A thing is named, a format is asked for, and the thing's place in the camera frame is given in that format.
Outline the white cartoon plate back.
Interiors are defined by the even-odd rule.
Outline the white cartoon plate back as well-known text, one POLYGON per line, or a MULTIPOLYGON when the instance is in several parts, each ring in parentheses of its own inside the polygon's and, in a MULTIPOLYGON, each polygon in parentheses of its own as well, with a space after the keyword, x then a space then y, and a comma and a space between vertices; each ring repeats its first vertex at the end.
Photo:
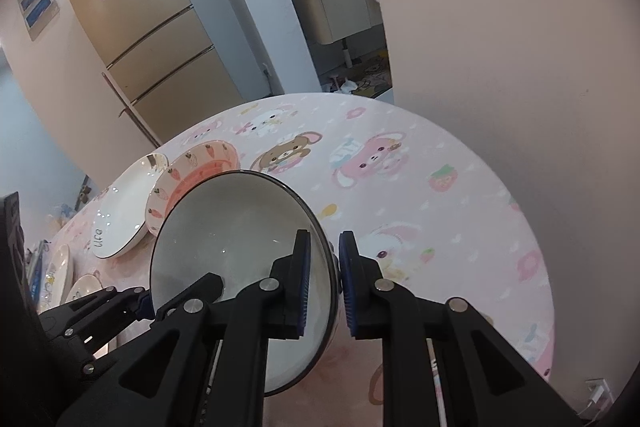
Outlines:
POLYGON ((96 293, 102 288, 103 286, 99 280, 99 277, 97 277, 96 275, 91 273, 81 275, 81 277, 79 277, 79 279, 70 288, 65 302, 72 303, 77 299, 96 293))

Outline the white cartoon plate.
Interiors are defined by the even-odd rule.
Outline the white cartoon plate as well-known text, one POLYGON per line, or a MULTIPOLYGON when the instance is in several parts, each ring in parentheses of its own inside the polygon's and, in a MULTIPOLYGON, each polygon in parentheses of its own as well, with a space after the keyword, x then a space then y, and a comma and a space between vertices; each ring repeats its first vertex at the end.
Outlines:
POLYGON ((102 288, 103 286, 99 280, 99 277, 97 277, 96 275, 91 273, 81 275, 81 277, 79 277, 79 279, 70 288, 65 302, 72 303, 77 299, 96 293, 102 288))
POLYGON ((40 296, 40 311, 59 306, 66 298, 73 280, 73 259, 70 246, 63 244, 51 256, 44 272, 40 296))

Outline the white black-rimmed bowl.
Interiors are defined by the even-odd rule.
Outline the white black-rimmed bowl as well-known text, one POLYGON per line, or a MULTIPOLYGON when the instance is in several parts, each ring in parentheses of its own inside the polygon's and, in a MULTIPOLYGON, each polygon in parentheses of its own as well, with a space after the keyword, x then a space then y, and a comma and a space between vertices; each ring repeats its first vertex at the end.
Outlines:
POLYGON ((310 234, 306 327, 299 340, 272 340, 267 395, 304 379, 332 339, 340 283, 326 234, 291 187, 266 174, 235 170, 196 184, 167 213, 153 248, 150 283, 154 307, 166 305, 206 273, 221 277, 231 299, 265 277, 273 261, 292 253, 295 235, 310 234))

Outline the white life plate front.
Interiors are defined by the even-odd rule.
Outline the white life plate front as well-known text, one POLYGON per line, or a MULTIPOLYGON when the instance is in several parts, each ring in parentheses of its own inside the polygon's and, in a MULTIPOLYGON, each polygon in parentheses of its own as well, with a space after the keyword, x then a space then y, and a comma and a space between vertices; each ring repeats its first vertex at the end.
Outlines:
POLYGON ((167 167, 164 154, 145 155, 107 187, 98 200, 90 234, 90 251, 98 259, 114 259, 128 253, 148 233, 146 201, 167 167))

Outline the pink carrot bowl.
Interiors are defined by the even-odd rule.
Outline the pink carrot bowl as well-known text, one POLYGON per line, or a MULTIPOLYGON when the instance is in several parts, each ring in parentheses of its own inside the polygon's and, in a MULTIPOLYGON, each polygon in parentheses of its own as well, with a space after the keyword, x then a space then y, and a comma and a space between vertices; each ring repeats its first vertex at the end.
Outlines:
POLYGON ((152 188, 145 207, 149 232, 158 235, 169 211, 195 185, 239 169, 240 156, 231 143, 213 140, 191 147, 168 166, 152 188))

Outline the pink cartoon tablecloth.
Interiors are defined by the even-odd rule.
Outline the pink cartoon tablecloth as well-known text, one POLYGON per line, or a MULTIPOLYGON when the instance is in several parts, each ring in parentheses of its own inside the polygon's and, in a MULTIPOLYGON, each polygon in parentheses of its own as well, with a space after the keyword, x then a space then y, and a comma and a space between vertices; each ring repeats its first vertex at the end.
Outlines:
MULTIPOLYGON (((469 300, 549 378, 554 308, 544 256, 502 181, 446 130, 372 98, 301 93, 227 109, 160 153, 175 160, 212 140, 231 143, 243 169, 292 187, 331 242, 353 231, 385 277, 428 300, 469 300)), ((115 259, 91 251, 101 196, 54 236, 51 254, 70 247, 75 277, 149 286, 154 237, 115 259)), ((353 340, 342 304, 337 324, 314 370, 266 400, 264 426, 382 426, 381 343, 353 340)))

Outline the bathroom floor mat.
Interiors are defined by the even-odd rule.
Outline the bathroom floor mat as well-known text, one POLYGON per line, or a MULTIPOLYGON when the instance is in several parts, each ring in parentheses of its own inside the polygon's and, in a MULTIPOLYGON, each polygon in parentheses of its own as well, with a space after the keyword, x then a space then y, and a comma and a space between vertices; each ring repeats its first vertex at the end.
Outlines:
POLYGON ((349 69, 347 78, 356 84, 354 95, 377 98, 393 87, 390 59, 386 52, 378 52, 361 64, 349 69))

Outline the beige three-door refrigerator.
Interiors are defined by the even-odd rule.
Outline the beige three-door refrigerator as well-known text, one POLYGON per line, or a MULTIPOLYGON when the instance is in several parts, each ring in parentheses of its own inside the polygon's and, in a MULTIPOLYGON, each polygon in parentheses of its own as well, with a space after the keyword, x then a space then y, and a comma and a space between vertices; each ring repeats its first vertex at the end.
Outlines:
POLYGON ((160 141, 242 96, 191 0, 70 0, 118 94, 160 141))

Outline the bathroom vanity cabinet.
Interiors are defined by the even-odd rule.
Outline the bathroom vanity cabinet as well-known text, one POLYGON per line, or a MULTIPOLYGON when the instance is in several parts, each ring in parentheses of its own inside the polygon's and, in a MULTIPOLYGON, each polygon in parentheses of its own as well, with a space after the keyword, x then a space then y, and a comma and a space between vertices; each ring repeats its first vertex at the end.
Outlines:
POLYGON ((305 38, 327 46, 382 25, 376 0, 292 0, 305 38))

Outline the wall electrical panel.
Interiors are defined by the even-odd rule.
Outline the wall electrical panel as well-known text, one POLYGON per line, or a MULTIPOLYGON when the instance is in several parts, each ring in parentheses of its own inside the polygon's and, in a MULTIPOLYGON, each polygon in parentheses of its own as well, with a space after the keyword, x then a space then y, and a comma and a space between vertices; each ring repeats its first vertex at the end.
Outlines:
POLYGON ((58 15, 56 0, 17 0, 30 40, 35 41, 58 15))

